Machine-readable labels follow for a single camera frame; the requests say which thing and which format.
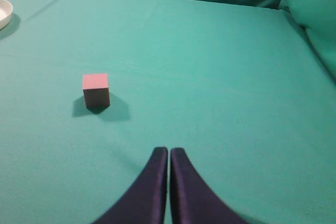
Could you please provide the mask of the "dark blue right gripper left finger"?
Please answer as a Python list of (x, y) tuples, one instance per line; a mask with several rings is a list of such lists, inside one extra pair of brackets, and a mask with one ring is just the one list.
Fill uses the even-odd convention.
[(133, 184), (94, 223), (164, 223), (167, 159), (166, 147), (154, 148), (147, 164)]

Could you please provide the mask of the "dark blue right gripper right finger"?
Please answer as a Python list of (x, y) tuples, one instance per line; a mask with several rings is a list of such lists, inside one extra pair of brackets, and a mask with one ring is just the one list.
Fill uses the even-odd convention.
[(171, 149), (170, 205), (173, 223), (246, 223), (209, 188), (183, 148)]

